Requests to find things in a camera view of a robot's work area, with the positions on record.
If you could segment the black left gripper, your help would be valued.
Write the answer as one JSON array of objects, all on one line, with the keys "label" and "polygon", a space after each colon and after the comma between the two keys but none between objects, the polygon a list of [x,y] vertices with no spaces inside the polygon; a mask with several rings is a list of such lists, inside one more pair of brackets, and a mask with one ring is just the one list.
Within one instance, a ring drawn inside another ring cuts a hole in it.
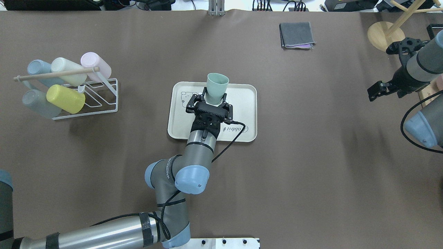
[{"label": "black left gripper", "polygon": [[225,121],[234,120],[234,108],[226,101],[227,94],[224,93],[220,106],[206,103],[204,87],[202,94],[193,94],[186,105],[186,113],[195,114],[190,132],[207,130],[215,138],[220,134],[220,125]]}]

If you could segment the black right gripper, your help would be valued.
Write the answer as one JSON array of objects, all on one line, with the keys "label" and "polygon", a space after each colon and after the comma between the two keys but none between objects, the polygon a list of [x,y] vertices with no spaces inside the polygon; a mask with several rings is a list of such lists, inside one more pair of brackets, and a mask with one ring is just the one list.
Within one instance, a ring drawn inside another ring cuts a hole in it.
[{"label": "black right gripper", "polygon": [[376,82],[367,89],[369,101],[375,101],[380,96],[390,95],[397,92],[398,98],[402,98],[412,92],[422,90],[429,85],[429,81],[416,80],[405,67],[399,68],[393,78],[386,82]]}]

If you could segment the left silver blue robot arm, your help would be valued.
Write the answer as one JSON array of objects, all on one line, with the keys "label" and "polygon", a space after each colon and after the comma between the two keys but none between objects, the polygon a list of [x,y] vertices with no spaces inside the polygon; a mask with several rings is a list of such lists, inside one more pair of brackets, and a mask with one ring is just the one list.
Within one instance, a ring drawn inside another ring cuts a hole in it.
[{"label": "left silver blue robot arm", "polygon": [[15,238],[12,214],[12,178],[1,170],[2,249],[142,249],[161,243],[171,249],[190,241],[186,194],[201,194],[209,180],[222,123],[236,123],[234,108],[207,87],[188,101],[186,112],[195,116],[183,154],[150,164],[147,185],[155,190],[158,210],[125,214],[69,233],[53,233],[33,240]]}]

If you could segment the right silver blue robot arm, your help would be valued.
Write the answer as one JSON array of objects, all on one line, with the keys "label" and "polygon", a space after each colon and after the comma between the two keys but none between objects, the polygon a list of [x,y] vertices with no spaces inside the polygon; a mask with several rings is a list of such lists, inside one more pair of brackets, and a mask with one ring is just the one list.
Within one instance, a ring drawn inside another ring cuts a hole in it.
[{"label": "right silver blue robot arm", "polygon": [[[420,39],[404,38],[388,46],[386,53],[398,55],[400,68],[390,81],[378,81],[368,88],[368,98],[375,101],[380,96],[397,93],[399,98],[426,88],[443,72],[443,32],[439,31],[432,40],[423,43]],[[413,145],[434,152],[435,146],[442,146],[442,91],[431,95],[433,101],[407,119],[407,111],[400,123],[405,137],[408,132],[415,139]]]}]

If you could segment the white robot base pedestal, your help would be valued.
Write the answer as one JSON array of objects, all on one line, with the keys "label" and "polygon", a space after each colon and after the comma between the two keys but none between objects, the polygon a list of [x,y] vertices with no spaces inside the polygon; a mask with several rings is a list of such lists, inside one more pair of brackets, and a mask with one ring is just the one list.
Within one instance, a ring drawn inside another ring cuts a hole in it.
[{"label": "white robot base pedestal", "polygon": [[192,238],[177,249],[260,249],[259,238]]}]

